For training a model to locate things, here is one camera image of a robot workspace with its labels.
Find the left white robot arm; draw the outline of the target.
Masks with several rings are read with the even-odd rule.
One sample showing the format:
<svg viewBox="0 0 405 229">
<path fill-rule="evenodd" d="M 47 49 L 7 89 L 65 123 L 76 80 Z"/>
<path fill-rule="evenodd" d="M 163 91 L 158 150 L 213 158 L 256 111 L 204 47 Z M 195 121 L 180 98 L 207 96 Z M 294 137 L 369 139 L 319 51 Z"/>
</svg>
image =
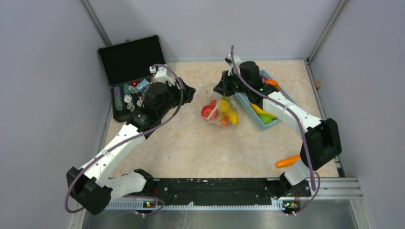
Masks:
<svg viewBox="0 0 405 229">
<path fill-rule="evenodd" d="M 66 173 L 66 212 L 80 211 L 69 208 L 69 198 L 80 204 L 81 209 L 96 215 L 112 200 L 132 193 L 148 197 L 153 192 L 153 177 L 142 169 L 116 178 L 110 178 L 110 175 L 132 150 L 173 119 L 182 105 L 190 103 L 196 89 L 164 64 L 155 64 L 150 70 L 152 79 L 136 93 L 141 105 L 135 106 L 121 130 L 89 162 L 80 168 L 72 167 Z"/>
</svg>

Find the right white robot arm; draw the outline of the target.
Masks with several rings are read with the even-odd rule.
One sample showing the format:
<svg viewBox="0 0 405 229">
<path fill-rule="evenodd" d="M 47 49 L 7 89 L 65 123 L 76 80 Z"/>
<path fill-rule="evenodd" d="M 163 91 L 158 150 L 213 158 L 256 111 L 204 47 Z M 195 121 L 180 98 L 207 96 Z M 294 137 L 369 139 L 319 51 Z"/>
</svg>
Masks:
<svg viewBox="0 0 405 229">
<path fill-rule="evenodd" d="M 241 61 L 232 52 L 225 61 L 229 69 L 223 71 L 214 92 L 224 96 L 244 94 L 250 103 L 273 114 L 302 140 L 300 159 L 280 177 L 281 193 L 294 196 L 299 191 L 299 183 L 306 178 L 310 178 L 311 187 L 315 188 L 315 172 L 342 152 L 337 122 L 302 110 L 278 88 L 263 82 L 254 61 Z"/>
</svg>

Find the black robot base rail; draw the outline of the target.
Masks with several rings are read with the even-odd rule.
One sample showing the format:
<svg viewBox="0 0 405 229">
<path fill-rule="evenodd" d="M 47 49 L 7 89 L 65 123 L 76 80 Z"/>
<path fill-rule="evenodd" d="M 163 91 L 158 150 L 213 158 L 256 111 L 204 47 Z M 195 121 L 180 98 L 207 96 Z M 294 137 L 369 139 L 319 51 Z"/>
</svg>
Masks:
<svg viewBox="0 0 405 229">
<path fill-rule="evenodd" d="M 308 181 L 295 186 L 278 178 L 160 178 L 149 179 L 132 196 L 161 199 L 167 206 L 270 205 L 273 200 L 310 197 Z"/>
</svg>

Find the blue perforated plastic basket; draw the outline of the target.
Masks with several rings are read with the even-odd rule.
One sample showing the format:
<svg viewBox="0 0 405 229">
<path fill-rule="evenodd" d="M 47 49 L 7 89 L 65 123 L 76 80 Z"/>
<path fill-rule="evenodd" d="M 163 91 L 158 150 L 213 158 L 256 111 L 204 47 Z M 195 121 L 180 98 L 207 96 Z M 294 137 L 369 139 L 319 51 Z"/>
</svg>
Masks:
<svg viewBox="0 0 405 229">
<path fill-rule="evenodd" d="M 273 80 L 273 77 L 265 70 L 265 69 L 260 69 L 260 75 L 268 80 Z M 280 89 L 280 92 L 291 102 L 297 104 L 294 99 L 292 99 L 288 93 L 286 93 L 283 88 Z M 235 93 L 234 95 L 235 99 L 239 104 L 245 109 L 249 117 L 252 119 L 252 121 L 257 125 L 257 127 L 261 131 L 265 131 L 269 129 L 270 127 L 274 126 L 277 124 L 280 120 L 279 119 L 273 119 L 272 122 L 266 124 L 262 121 L 260 116 L 255 112 L 255 110 L 251 107 L 250 102 L 247 98 L 246 95 L 241 94 L 241 93 Z"/>
</svg>

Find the clear dotted zip bag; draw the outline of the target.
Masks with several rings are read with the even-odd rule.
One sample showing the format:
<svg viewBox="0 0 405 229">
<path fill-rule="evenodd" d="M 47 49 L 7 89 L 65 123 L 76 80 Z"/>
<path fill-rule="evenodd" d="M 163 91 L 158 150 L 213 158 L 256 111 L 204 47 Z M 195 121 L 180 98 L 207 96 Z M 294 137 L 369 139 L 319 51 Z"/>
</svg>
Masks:
<svg viewBox="0 0 405 229">
<path fill-rule="evenodd" d="M 234 95 L 231 95 L 231 96 L 221 95 L 221 94 L 213 91 L 214 87 L 215 87 L 214 83 L 199 85 L 199 88 L 195 95 L 195 99 L 196 99 L 195 110 L 196 110 L 197 116 L 207 123 L 218 125 L 222 128 L 232 128 L 234 126 L 237 126 L 240 123 L 240 115 L 239 115 L 239 110 L 238 110 L 238 104 L 237 104 L 237 101 L 236 101 Z M 239 122 L 237 125 L 232 125 L 229 122 L 227 113 L 223 114 L 219 111 L 220 100 L 227 100 L 230 104 L 230 109 L 233 109 L 238 113 Z M 201 116 L 201 110 L 206 105 L 213 105 L 218 110 L 219 116 L 216 119 L 207 121 L 205 118 L 203 118 Z"/>
</svg>

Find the yellow toy lemon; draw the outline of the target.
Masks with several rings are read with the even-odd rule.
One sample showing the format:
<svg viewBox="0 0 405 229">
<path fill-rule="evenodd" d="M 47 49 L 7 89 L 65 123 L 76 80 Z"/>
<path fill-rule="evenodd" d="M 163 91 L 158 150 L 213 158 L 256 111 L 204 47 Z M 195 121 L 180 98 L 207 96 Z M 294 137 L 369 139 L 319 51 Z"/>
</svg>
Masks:
<svg viewBox="0 0 405 229">
<path fill-rule="evenodd" d="M 219 111 L 223 114 L 229 112 L 230 104 L 227 100 L 220 100 L 219 102 Z"/>
</svg>

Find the red toy apple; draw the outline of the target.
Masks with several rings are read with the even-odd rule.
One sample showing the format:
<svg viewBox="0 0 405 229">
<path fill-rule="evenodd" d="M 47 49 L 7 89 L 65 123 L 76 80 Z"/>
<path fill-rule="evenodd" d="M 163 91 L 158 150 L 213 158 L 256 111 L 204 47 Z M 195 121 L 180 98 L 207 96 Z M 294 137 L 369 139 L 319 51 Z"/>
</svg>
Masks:
<svg viewBox="0 0 405 229">
<path fill-rule="evenodd" d="M 216 119 L 219 116 L 218 110 L 213 105 L 206 105 L 201 110 L 201 116 L 207 121 Z"/>
</svg>

